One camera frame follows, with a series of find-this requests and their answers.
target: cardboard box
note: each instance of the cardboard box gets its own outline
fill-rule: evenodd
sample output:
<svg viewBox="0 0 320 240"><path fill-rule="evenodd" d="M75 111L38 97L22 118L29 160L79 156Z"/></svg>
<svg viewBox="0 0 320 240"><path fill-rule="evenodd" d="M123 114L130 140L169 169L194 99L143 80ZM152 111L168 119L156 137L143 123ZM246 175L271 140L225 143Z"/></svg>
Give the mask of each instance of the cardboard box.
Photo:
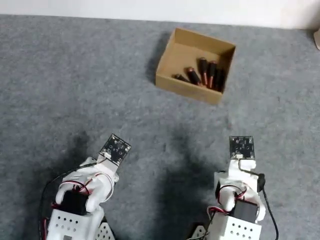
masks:
<svg viewBox="0 0 320 240"><path fill-rule="evenodd" d="M225 83L234 56L234 44L205 36L193 31L176 28L167 43L155 74L155 85L161 89L193 98L209 104L220 102L222 92L197 86L173 78L175 74L187 77L186 68L193 67L198 72L198 59L205 57L208 61L216 61L218 69L225 71Z"/></svg>

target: copper-top battery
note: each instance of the copper-top battery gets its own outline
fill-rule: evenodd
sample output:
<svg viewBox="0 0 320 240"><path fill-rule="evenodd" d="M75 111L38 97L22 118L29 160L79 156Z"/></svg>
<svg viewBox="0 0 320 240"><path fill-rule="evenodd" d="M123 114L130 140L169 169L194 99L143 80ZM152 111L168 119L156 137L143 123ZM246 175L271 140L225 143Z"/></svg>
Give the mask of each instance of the copper-top battery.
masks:
<svg viewBox="0 0 320 240"><path fill-rule="evenodd" d="M202 79L202 84L207 86L208 85L208 78L207 78L207 68L208 68L208 61L204 57L199 58L199 72Z"/></svg>
<svg viewBox="0 0 320 240"><path fill-rule="evenodd" d="M210 61L209 65L208 65L208 70L207 70L207 77L208 77L208 85L207 85L207 87L209 89L213 88L216 69L217 69L217 63L215 61Z"/></svg>
<svg viewBox="0 0 320 240"><path fill-rule="evenodd" d="M195 69L193 67L188 67L186 69L186 74L188 75L188 78L190 79L191 83L198 85L198 86L202 86L201 80L198 77L198 75L195 72Z"/></svg>

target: red wire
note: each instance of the red wire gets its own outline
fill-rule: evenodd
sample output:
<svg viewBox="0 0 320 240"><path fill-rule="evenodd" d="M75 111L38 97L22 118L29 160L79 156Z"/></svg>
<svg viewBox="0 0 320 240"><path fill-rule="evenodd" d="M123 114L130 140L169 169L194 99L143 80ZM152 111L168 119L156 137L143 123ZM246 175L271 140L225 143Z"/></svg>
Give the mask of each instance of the red wire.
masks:
<svg viewBox="0 0 320 240"><path fill-rule="evenodd" d="M96 176L99 176L99 175L103 175L103 173L96 173L94 176L96 177ZM88 186L88 184L92 182L92 180L93 180L93 179L91 178L89 181L87 181L87 182L79 189L79 192L81 192L84 188L86 188L86 187Z"/></svg>
<svg viewBox="0 0 320 240"><path fill-rule="evenodd" d="M47 218L44 218L43 219L43 240L46 240L47 239L47 235L48 235L48 232L47 232Z"/></svg>
<svg viewBox="0 0 320 240"><path fill-rule="evenodd" d="M90 195L90 192L89 192L88 188L86 187L86 185L84 185L83 183L81 183L81 182L79 182L79 181L67 180L67 181L63 181L62 183L79 184L79 185L81 185L81 189L84 188L84 189L86 190L86 192L88 193L88 195Z"/></svg>

